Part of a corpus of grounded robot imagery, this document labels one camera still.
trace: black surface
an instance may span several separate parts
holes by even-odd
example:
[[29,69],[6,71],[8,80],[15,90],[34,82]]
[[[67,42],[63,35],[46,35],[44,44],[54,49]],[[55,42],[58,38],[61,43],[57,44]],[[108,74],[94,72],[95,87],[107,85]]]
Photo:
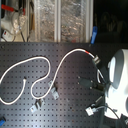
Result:
[[[48,82],[53,79],[56,68],[62,57],[75,48],[84,48],[93,55],[98,55],[107,65],[112,56],[127,44],[55,44],[55,43],[0,43],[0,76],[11,65],[32,56],[45,56],[51,62],[50,76],[34,87],[35,95],[43,95],[48,89]],[[1,128],[98,128],[100,113],[88,117],[85,108],[99,98],[100,93],[90,91],[78,85],[77,76],[96,80],[96,69],[91,57],[76,52],[66,58],[57,75],[56,83],[60,98],[54,100],[49,94],[46,104],[32,114],[30,107],[35,99],[30,95],[30,87],[38,78],[47,73],[48,65],[37,60],[17,66],[4,78],[0,87],[0,96],[5,101],[14,100],[21,91],[22,80],[27,78],[25,91],[13,105],[0,103],[0,117],[6,118]],[[105,118],[105,123],[114,125],[114,121]]]

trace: pegboard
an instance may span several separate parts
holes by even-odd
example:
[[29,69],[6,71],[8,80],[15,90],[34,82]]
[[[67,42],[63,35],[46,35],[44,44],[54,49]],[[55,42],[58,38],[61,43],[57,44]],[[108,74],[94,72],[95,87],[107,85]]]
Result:
[[[56,43],[0,43],[0,76],[11,65],[33,56],[45,56],[51,62],[51,72],[47,79],[37,83],[34,95],[41,96],[48,90],[48,82],[54,77],[55,71],[62,57],[75,48],[83,48],[94,55],[98,55],[107,65],[114,53],[121,48],[128,48],[124,44],[56,44]],[[57,78],[59,99],[54,100],[51,93],[45,97],[45,105],[31,113],[30,107],[35,99],[30,94],[32,83],[43,77],[48,71],[48,64],[44,60],[34,60],[12,69],[4,78],[0,86],[0,96],[5,101],[14,100],[22,89],[23,78],[27,78],[25,91],[21,98],[13,105],[0,103],[0,117],[6,118],[1,128],[98,128],[100,114],[88,117],[85,108],[94,103],[100,94],[78,85],[78,76],[96,80],[96,69],[91,57],[82,52],[75,52],[66,58]],[[111,125],[114,121],[105,120]]]

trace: white device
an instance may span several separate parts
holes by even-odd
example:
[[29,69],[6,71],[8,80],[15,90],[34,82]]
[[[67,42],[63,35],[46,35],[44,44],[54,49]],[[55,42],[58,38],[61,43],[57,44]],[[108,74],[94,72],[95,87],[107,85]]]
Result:
[[[105,103],[121,117],[128,117],[128,50],[119,50],[109,62],[109,79],[111,85],[105,94]],[[105,116],[117,119],[114,113],[107,109]]]

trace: white cord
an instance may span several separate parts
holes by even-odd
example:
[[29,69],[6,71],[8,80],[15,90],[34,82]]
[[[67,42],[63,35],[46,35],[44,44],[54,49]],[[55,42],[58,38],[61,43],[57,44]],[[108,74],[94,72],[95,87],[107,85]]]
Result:
[[[8,69],[4,72],[4,74],[2,75],[2,77],[1,77],[1,79],[0,79],[0,84],[2,83],[2,80],[3,80],[3,78],[5,77],[5,75],[7,74],[7,72],[10,71],[12,68],[14,68],[14,67],[16,67],[16,66],[18,66],[18,65],[20,65],[20,64],[26,63],[26,62],[28,62],[28,61],[31,61],[31,60],[35,60],[35,59],[44,59],[44,60],[46,60],[46,61],[48,62],[48,66],[49,66],[48,73],[47,73],[44,77],[42,77],[42,78],[36,80],[36,81],[32,84],[32,86],[31,86],[31,95],[32,95],[32,97],[35,98],[35,99],[42,99],[42,98],[46,97],[46,96],[48,95],[48,93],[50,92],[50,90],[51,90],[51,88],[52,88],[52,86],[53,86],[53,83],[55,82],[55,79],[56,79],[57,73],[58,73],[58,71],[59,71],[59,69],[60,69],[60,66],[62,65],[62,63],[63,63],[63,61],[65,60],[65,58],[66,58],[67,56],[69,56],[70,54],[76,52],[76,51],[81,51],[81,52],[87,53],[87,54],[90,55],[92,58],[94,58],[94,56],[93,56],[91,53],[87,52],[87,51],[84,50],[84,49],[74,49],[74,50],[70,51],[69,53],[67,53],[67,54],[62,58],[62,60],[61,60],[61,62],[60,62],[60,64],[59,64],[59,66],[58,66],[58,68],[57,68],[57,70],[56,70],[56,72],[55,72],[55,75],[54,75],[54,78],[53,78],[53,80],[52,80],[52,83],[51,83],[50,88],[48,89],[48,91],[47,91],[43,96],[39,96],[39,97],[34,96],[32,90],[33,90],[34,85],[35,85],[37,82],[40,82],[40,81],[46,79],[46,78],[48,77],[48,75],[50,74],[51,65],[50,65],[49,60],[48,60],[47,58],[45,58],[45,57],[33,57],[33,58],[30,58],[30,59],[27,59],[27,60],[24,60],[24,61],[21,61],[21,62],[19,62],[19,63],[16,63],[16,64],[12,65],[12,66],[11,66],[10,68],[8,68]],[[7,102],[3,101],[3,100],[1,99],[1,97],[0,97],[0,101],[1,101],[3,104],[5,104],[5,105],[14,104],[14,103],[21,97],[21,95],[22,95],[22,93],[23,93],[23,91],[24,91],[24,88],[25,88],[25,84],[26,84],[26,79],[23,80],[23,88],[22,88],[21,93],[19,94],[19,96],[18,96],[14,101],[12,101],[12,102],[10,102],[10,103],[7,103]]]
[[20,98],[21,95],[23,94],[24,88],[25,88],[25,84],[26,84],[26,79],[23,79],[23,88],[22,88],[22,91],[21,91],[21,93],[19,94],[19,96],[18,96],[14,101],[12,101],[12,102],[10,102],[10,103],[7,103],[7,102],[3,101],[3,100],[1,99],[1,97],[0,97],[0,101],[1,101],[3,104],[5,104],[5,105],[12,105],[12,104],[14,104],[17,100],[19,100],[19,98]]
[[55,75],[54,75],[54,78],[53,78],[53,80],[52,80],[51,86],[50,86],[50,88],[48,89],[48,91],[47,91],[43,96],[36,97],[36,96],[34,96],[33,93],[32,93],[32,89],[33,89],[34,85],[35,85],[37,82],[39,82],[39,81],[37,80],[37,81],[35,81],[35,82],[32,84],[32,86],[31,86],[31,95],[32,95],[33,98],[35,98],[35,99],[42,99],[42,98],[44,98],[44,97],[46,97],[46,96],[48,95],[48,93],[50,92],[50,90],[51,90],[51,88],[52,88],[52,86],[53,86],[53,84],[54,84],[54,82],[55,82],[55,79],[56,79],[56,76],[57,76],[57,73],[58,73],[58,71],[59,71],[59,69],[60,69],[61,64],[63,63],[63,61],[65,60],[65,58],[66,58],[67,56],[69,56],[70,54],[72,54],[73,52],[76,52],[76,51],[81,51],[81,52],[84,52],[84,53],[86,52],[86,50],[84,50],[84,49],[74,49],[74,50],[70,51],[69,53],[67,53],[67,54],[62,58],[62,60],[61,60],[61,62],[60,62],[60,64],[59,64],[59,66],[58,66],[58,68],[57,68],[57,70],[56,70],[56,72],[55,72]]
[[[38,79],[37,81],[39,82],[39,81],[45,79],[45,78],[49,75],[50,70],[51,70],[51,65],[50,65],[49,60],[48,60],[46,57],[33,57],[33,58],[30,58],[30,59],[27,59],[27,60],[18,62],[18,63],[16,63],[16,64],[12,65],[10,68],[8,68],[8,69],[4,72],[4,74],[2,75],[2,77],[1,77],[1,79],[0,79],[0,84],[2,83],[2,80],[3,80],[3,78],[5,77],[5,75],[6,75],[11,69],[13,69],[14,67],[16,67],[16,66],[18,66],[18,65],[20,65],[20,64],[26,63],[26,62],[28,62],[28,61],[36,60],[36,59],[44,59],[44,60],[46,60],[46,61],[48,62],[49,70],[48,70],[47,75],[46,75],[45,77],[43,77],[43,78]],[[26,79],[23,79],[23,88],[22,88],[22,91],[21,91],[21,93],[19,94],[19,96],[18,96],[14,101],[12,101],[12,102],[10,102],[10,103],[7,103],[7,102],[3,101],[3,100],[1,99],[1,97],[0,97],[0,101],[1,101],[3,104],[5,104],[5,105],[14,104],[14,103],[21,97],[21,95],[23,94],[23,91],[24,91],[24,88],[25,88],[25,84],[26,84]]]
[[98,81],[98,83],[101,83],[100,78],[99,78],[99,70],[97,70],[97,81]]
[[101,83],[101,82],[100,82],[99,75],[103,78],[103,75],[101,74],[100,70],[98,69],[98,70],[97,70],[97,81],[98,81],[98,83]]

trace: white plug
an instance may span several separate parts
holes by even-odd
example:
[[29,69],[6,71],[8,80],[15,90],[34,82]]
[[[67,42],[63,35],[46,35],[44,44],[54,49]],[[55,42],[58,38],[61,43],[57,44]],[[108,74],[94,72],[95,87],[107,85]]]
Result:
[[3,37],[6,41],[9,41],[9,42],[13,41],[13,39],[14,39],[14,36],[11,35],[11,34],[10,34],[8,31],[6,31],[6,30],[4,30],[2,37]]

